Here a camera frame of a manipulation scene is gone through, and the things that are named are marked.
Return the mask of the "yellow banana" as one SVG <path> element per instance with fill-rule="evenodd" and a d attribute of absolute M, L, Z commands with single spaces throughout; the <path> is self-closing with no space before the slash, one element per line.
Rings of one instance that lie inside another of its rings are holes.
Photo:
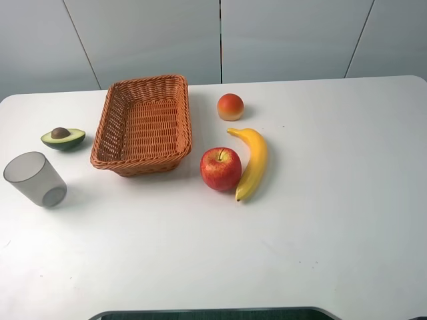
<path fill-rule="evenodd" d="M 268 164 L 268 145 L 263 136 L 254 129 L 228 128 L 227 133 L 242 140 L 250 150 L 250 158 L 236 187 L 235 200 L 248 200 L 260 185 Z"/>

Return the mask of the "orange wicker basket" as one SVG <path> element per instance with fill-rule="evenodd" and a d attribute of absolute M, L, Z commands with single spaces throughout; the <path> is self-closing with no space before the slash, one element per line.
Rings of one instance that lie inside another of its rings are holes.
<path fill-rule="evenodd" d="M 158 75 L 119 81 L 105 97 L 90 162 L 122 177 L 175 169 L 192 150 L 187 80 Z"/>

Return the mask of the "red apple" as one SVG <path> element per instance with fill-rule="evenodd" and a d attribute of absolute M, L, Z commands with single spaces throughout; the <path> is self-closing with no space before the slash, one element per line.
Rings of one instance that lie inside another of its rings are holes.
<path fill-rule="evenodd" d="M 203 154 L 199 169 L 201 178 L 208 187 L 215 191 L 229 191 L 240 180 L 242 163 L 233 149 L 216 147 Z"/>

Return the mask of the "orange round bread bun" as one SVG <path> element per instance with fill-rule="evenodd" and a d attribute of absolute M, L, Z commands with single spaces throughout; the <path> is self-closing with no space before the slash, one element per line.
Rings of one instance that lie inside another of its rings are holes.
<path fill-rule="evenodd" d="M 238 95 L 227 93 L 219 99 L 217 110 L 224 121 L 237 121 L 244 114 L 244 102 Z"/>

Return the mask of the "halved avocado with pit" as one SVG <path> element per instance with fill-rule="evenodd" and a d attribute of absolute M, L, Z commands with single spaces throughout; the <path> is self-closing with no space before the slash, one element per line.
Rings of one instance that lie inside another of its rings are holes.
<path fill-rule="evenodd" d="M 51 149 L 66 151 L 82 143 L 85 136 L 85 131 L 80 129 L 57 127 L 42 135 L 41 142 Z"/>

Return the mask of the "grey translucent plastic cup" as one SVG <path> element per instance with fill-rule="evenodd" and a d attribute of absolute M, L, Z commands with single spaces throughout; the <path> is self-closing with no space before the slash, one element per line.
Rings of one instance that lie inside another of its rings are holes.
<path fill-rule="evenodd" d="M 39 207 L 54 207 L 67 194 L 67 185 L 44 154 L 23 153 L 3 170 L 4 179 Z"/>

